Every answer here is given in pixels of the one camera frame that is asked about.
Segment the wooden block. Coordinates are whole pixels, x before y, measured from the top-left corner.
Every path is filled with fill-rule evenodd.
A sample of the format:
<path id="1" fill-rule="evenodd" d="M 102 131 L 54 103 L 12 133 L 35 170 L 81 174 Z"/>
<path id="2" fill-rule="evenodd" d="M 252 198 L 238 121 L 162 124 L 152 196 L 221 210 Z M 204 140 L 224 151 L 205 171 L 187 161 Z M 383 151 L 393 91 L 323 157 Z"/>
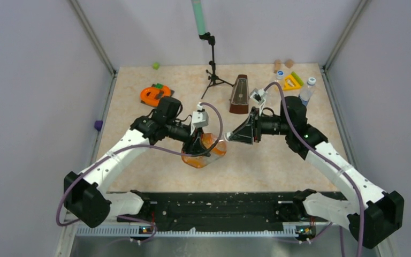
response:
<path id="1" fill-rule="evenodd" d="M 293 61 L 292 59 L 288 59 L 285 61 L 284 65 L 286 66 L 286 68 L 291 69 L 293 67 L 293 65 L 295 64 L 295 61 Z"/>
<path id="2" fill-rule="evenodd" d="M 282 62 L 280 59 L 276 59 L 273 63 L 273 72 L 277 73 L 279 70 L 281 70 Z"/>

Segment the grey square base plate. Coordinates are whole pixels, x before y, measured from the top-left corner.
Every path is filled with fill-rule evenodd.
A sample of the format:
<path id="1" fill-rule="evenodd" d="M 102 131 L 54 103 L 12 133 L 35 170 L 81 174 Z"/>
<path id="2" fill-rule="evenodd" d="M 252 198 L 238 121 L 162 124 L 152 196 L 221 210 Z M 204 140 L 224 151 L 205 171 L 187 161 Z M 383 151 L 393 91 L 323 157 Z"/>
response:
<path id="1" fill-rule="evenodd" d="M 141 100 L 140 102 L 141 102 L 142 104 L 147 105 L 147 106 L 151 106 L 150 104 L 148 104 L 147 102 L 145 102 L 145 101 L 143 101 L 143 100 Z"/>

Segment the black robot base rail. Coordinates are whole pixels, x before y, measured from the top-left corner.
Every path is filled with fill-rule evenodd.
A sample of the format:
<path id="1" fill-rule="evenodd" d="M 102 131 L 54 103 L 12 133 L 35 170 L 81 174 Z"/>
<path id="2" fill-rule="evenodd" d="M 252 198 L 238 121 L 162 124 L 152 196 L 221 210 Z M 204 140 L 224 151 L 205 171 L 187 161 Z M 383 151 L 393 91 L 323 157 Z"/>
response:
<path id="1" fill-rule="evenodd" d="M 143 192 L 138 214 L 123 214 L 119 223 L 141 222 L 138 235 L 243 237 L 269 236 L 309 241 L 332 224 L 301 214 L 295 192 Z"/>

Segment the green stick toy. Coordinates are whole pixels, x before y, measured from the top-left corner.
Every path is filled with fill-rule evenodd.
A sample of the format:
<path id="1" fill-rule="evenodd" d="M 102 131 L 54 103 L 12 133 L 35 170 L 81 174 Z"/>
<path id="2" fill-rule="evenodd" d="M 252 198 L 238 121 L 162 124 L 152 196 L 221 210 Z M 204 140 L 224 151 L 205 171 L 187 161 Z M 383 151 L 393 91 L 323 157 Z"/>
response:
<path id="1" fill-rule="evenodd" d="M 298 85 L 298 87 L 301 87 L 301 86 L 303 86 L 303 84 L 304 84 L 304 82 L 302 81 L 302 79 L 297 75 L 297 73 L 296 72 L 291 72 L 291 75 L 292 75 L 292 77 L 293 77 L 293 79 L 294 79 L 294 81 L 295 81 L 295 85 Z"/>

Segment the left wooden block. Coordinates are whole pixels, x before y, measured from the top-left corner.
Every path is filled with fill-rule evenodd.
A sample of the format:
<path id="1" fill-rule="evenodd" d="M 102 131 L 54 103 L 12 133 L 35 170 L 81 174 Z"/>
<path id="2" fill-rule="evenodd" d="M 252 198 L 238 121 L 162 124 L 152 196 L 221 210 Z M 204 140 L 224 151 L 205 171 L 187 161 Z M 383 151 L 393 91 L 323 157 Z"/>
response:
<path id="1" fill-rule="evenodd" d="M 273 72 L 277 73 L 279 70 L 281 70 L 282 62 L 280 59 L 276 59 L 273 63 Z"/>

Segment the blue water bottle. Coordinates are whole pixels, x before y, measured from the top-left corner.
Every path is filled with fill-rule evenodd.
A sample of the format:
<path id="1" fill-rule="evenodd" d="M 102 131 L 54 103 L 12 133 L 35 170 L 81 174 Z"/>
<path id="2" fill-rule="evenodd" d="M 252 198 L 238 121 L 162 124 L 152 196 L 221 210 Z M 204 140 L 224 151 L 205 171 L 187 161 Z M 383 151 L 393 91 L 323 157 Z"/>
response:
<path id="1" fill-rule="evenodd" d="M 307 82 L 300 88 L 298 98 L 306 107 L 316 89 L 316 79 L 314 77 L 308 78 Z"/>

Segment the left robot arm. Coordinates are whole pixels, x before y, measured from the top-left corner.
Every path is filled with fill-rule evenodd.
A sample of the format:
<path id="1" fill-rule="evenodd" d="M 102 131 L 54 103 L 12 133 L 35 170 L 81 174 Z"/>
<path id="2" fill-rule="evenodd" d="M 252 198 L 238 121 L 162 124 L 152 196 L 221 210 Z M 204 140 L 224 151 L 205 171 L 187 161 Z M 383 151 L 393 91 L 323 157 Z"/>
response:
<path id="1" fill-rule="evenodd" d="M 150 215 L 150 207 L 141 196 L 129 193 L 124 203 L 113 203 L 107 192 L 115 179 L 148 149 L 159 149 L 156 143 L 170 138 L 185 145 L 201 137 L 208 125 L 207 104 L 200 102 L 189 124 L 178 119 L 182 103 L 174 97 L 161 98 L 157 107 L 138 117 L 121 139 L 101 158 L 79 173 L 71 171 L 64 178 L 64 194 L 58 209 L 65 208 L 77 221 L 90 228 L 102 224 L 107 218 L 131 215 L 144 221 Z"/>

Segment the clear bottle blue cap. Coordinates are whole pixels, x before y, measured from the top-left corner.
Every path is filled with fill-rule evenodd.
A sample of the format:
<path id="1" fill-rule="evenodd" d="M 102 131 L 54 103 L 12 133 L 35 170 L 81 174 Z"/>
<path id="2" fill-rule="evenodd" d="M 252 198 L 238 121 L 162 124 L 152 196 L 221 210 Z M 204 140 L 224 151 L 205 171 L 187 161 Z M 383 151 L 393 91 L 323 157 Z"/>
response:
<path id="1" fill-rule="evenodd" d="M 281 86 L 283 86 L 284 85 L 284 76 L 285 76 L 284 71 L 283 70 L 278 70 L 274 73 L 273 78 L 272 78 L 272 82 L 277 82 Z"/>

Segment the green foam microphone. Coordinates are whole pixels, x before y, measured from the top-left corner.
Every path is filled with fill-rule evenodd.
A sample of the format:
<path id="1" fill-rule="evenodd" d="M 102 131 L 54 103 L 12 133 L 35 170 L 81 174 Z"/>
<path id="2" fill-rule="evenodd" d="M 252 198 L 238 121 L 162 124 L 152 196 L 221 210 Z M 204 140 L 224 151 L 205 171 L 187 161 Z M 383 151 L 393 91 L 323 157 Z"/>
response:
<path id="1" fill-rule="evenodd" d="M 204 19 L 201 0 L 191 0 L 197 33 L 199 36 L 206 34 L 206 22 Z"/>

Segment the orange clear plastic bottle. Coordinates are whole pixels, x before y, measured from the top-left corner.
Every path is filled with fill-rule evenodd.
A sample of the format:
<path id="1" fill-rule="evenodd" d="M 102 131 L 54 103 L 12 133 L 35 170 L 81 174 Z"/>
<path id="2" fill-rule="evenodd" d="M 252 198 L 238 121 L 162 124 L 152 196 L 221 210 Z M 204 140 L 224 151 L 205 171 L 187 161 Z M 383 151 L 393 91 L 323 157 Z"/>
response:
<path id="1" fill-rule="evenodd" d="M 184 145 L 182 153 L 189 155 L 181 157 L 185 164 L 200 169 L 224 157 L 227 144 L 213 133 L 202 133 L 200 137 Z"/>

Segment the black tripod stand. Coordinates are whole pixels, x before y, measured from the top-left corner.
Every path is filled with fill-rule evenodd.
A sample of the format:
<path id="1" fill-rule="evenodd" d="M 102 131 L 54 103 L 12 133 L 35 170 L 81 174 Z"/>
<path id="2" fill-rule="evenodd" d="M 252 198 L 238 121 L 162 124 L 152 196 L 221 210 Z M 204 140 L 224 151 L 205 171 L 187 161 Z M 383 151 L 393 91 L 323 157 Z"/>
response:
<path id="1" fill-rule="evenodd" d="M 216 44 L 216 40 L 215 37 L 210 33 L 210 32 L 206 32 L 203 35 L 199 35 L 199 38 L 201 40 L 207 41 L 208 45 L 211 46 L 211 60 L 209 61 L 209 65 L 211 67 L 211 71 L 206 70 L 206 74 L 208 75 L 208 81 L 209 84 L 208 86 L 205 88 L 201 99 L 203 99 L 208 91 L 209 88 L 214 87 L 214 86 L 218 86 L 221 84 L 227 84 L 231 87 L 233 87 L 234 85 L 229 83 L 226 80 L 221 79 L 217 74 L 216 74 L 216 59 L 215 59 L 215 44 Z"/>

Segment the white bottle cap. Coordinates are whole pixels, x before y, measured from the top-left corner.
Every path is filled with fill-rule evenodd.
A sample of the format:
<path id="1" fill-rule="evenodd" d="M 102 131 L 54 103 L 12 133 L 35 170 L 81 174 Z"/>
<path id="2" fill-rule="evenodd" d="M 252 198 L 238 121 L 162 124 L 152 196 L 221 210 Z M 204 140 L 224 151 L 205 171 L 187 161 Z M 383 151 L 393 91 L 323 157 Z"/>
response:
<path id="1" fill-rule="evenodd" d="M 231 133 L 231 132 L 226 132 L 225 135 L 224 135 L 224 139 L 225 139 L 227 142 L 231 142 L 231 136 L 232 136 L 232 133 Z"/>

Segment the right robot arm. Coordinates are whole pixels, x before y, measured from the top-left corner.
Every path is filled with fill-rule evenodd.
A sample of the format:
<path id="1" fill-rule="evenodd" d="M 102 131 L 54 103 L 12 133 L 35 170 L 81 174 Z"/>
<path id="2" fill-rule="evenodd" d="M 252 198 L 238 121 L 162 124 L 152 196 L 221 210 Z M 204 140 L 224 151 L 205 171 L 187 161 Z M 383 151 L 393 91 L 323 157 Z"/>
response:
<path id="1" fill-rule="evenodd" d="M 360 174 L 321 131 L 307 123 L 306 113 L 307 108 L 295 96 L 282 100 L 280 115 L 265 115 L 253 107 L 225 139 L 251 145 L 263 135 L 283 135 L 289 149 L 312 164 L 345 197 L 336 200 L 311 189 L 299 191 L 292 206 L 294 217 L 328 220 L 361 239 L 363 247 L 373 249 L 401 228 L 405 200 L 397 191 L 388 193 Z"/>

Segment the orange tape dispenser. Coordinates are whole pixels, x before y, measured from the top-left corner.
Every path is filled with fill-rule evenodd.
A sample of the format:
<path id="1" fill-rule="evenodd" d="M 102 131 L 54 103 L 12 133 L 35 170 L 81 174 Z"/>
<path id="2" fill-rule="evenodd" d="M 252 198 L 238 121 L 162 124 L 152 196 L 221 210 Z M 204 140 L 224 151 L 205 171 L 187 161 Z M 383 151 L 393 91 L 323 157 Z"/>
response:
<path id="1" fill-rule="evenodd" d="M 140 93 L 140 99 L 147 102 L 151 107 L 157 107 L 161 98 L 172 96 L 174 90 L 163 84 L 152 84 L 152 86 L 143 89 Z"/>

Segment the purple block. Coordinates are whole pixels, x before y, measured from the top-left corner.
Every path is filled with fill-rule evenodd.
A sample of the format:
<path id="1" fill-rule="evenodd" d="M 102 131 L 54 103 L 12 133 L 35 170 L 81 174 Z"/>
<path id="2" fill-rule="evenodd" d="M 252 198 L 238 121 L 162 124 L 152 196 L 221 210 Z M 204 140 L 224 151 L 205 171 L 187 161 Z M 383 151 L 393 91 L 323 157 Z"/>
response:
<path id="1" fill-rule="evenodd" d="M 103 128 L 103 121 L 102 120 L 96 120 L 94 122 L 94 129 L 98 132 L 101 132 L 102 128 Z"/>

